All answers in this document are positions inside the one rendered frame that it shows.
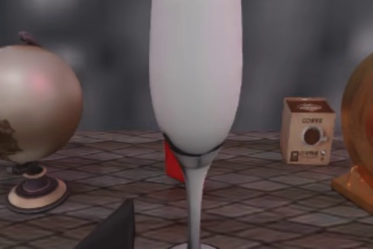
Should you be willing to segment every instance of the tabletop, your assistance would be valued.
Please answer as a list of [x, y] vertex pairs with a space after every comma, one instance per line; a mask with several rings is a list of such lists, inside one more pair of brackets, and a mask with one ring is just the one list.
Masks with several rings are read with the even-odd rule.
[[[69, 249], [135, 198], [136, 249], [187, 238], [185, 188], [164, 174], [158, 132], [78, 132], [43, 161], [71, 195], [39, 215], [5, 208], [20, 181], [0, 169], [0, 248]], [[328, 166], [282, 162], [277, 132], [230, 134], [207, 175], [202, 241], [220, 249], [373, 248], [373, 217], [330, 188], [350, 160], [341, 138]]]

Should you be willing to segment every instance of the box top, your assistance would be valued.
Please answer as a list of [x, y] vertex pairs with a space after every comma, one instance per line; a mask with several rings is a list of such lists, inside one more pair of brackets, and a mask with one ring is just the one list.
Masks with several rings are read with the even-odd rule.
[[285, 99], [292, 113], [335, 113], [324, 99]]

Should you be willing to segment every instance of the gray background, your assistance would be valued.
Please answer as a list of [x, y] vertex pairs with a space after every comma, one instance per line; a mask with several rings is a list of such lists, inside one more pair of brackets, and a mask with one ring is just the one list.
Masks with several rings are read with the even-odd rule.
[[[285, 96], [339, 108], [373, 46], [373, 0], [242, 0], [244, 73], [233, 130], [280, 128]], [[0, 45], [33, 33], [79, 77], [81, 129], [157, 129], [148, 83], [150, 0], [0, 0]]]

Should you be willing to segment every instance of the wooden disc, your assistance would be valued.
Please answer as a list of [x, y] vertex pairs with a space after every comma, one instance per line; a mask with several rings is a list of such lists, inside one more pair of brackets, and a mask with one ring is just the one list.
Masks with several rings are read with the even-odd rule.
[[342, 98], [342, 134], [355, 165], [373, 175], [373, 54], [350, 76]]

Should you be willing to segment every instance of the red object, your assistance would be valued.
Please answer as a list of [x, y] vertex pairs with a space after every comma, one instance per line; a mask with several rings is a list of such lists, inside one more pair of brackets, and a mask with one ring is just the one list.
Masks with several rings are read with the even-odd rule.
[[166, 154], [166, 175], [184, 182], [184, 175], [182, 174], [180, 164], [166, 141], [164, 141], [164, 153]]

